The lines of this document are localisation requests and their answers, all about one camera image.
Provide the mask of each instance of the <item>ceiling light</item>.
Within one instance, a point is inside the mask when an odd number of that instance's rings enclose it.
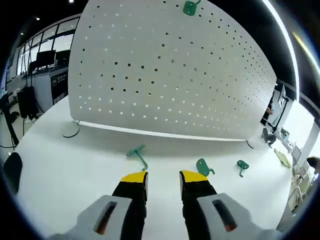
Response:
[[[296,100],[297,100],[297,102],[299,102],[300,83],[299,83],[298,63],[297,63],[297,59],[296,59],[296,55],[295,55],[295,51],[294,51],[294,46],[292,45],[292,42],[290,40],[289,34],[286,30],[286,27],[285,27],[284,23],[282,22],[279,14],[275,10],[274,6],[272,6],[272,4],[269,2],[269,0],[262,0],[262,2],[266,5],[266,7],[269,9],[269,11],[273,15],[274,19],[276,20],[276,22],[278,23],[278,25],[281,29],[281,32],[284,36],[284,39],[286,41],[286,44],[288,45],[289,52],[290,52],[291,59],[292,59],[293,69],[294,69]]]

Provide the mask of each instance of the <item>window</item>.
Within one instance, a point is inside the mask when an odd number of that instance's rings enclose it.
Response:
[[[302,149],[314,124],[314,117],[300,103],[294,101],[283,129],[289,132],[289,141]]]
[[[57,37],[54,40],[53,50],[56,50],[56,52],[69,50],[71,48],[71,43],[73,38],[74,38],[73,34]]]
[[[39,35],[37,35],[33,38],[32,47],[35,46],[36,44],[40,43],[42,34],[43,33],[40,33]]]
[[[56,30],[57,30],[57,25],[50,27],[48,30],[46,30],[43,33],[43,38],[42,38],[42,42],[50,37],[53,37],[56,34]]]
[[[16,74],[17,75],[20,75],[22,73],[22,59],[23,59],[23,56],[24,56],[24,50],[25,50],[25,45],[23,45],[19,50],[18,65],[17,65],[17,69],[16,69]]]
[[[30,61],[31,62],[34,62],[35,60],[37,60],[38,51],[39,51],[39,46],[35,46],[35,47],[31,48],[31,51],[30,51],[30,55],[31,55]]]
[[[61,34],[66,31],[76,29],[78,21],[79,21],[79,18],[76,18],[70,21],[65,21],[63,23],[60,23],[57,34]]]
[[[54,42],[53,39],[45,40],[44,42],[42,42],[41,45],[40,45],[40,51],[39,52],[50,51],[51,48],[52,48],[52,43],[53,42]]]
[[[50,51],[51,49],[56,52],[70,50],[78,21],[79,17],[59,24],[57,23],[57,25],[39,33],[30,39],[29,42],[25,43],[18,53],[16,74],[20,75],[27,72],[29,64],[37,60],[39,52]]]

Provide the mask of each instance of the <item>office desk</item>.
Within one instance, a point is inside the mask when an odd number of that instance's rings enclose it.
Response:
[[[143,168],[126,152],[146,144],[149,164],[147,217],[142,239],[188,239],[182,215],[180,170],[197,171],[204,158],[215,175],[208,179],[218,193],[227,193],[244,207],[254,223],[276,228],[284,212],[291,169],[280,163],[260,137],[244,142],[166,138],[80,126],[64,138],[61,128],[71,121],[69,99],[49,109],[16,148],[23,161],[16,199],[27,219],[44,236],[71,229],[81,211],[103,195],[111,195],[121,177]],[[239,176],[238,160],[250,167]]]
[[[65,83],[63,81],[55,81],[55,76],[61,75],[66,75]],[[34,87],[34,93],[38,104],[41,109],[46,112],[57,102],[56,99],[58,99],[58,97],[62,95],[62,92],[66,92],[66,95],[68,94],[68,67],[56,66],[39,70],[36,73],[33,73],[32,76],[30,74],[17,76],[8,81],[7,91],[9,93],[12,93],[17,89],[23,89],[25,85],[27,85],[28,87]]]

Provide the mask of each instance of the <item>computer tower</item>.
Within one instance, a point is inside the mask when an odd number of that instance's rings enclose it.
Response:
[[[38,108],[33,86],[23,88],[17,93],[20,115],[23,119],[33,119],[37,116]]]

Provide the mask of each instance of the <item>black chair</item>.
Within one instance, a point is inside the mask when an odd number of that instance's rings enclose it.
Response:
[[[18,153],[13,152],[3,165],[4,177],[8,183],[9,189],[17,194],[19,190],[20,176],[22,170],[22,160]]]

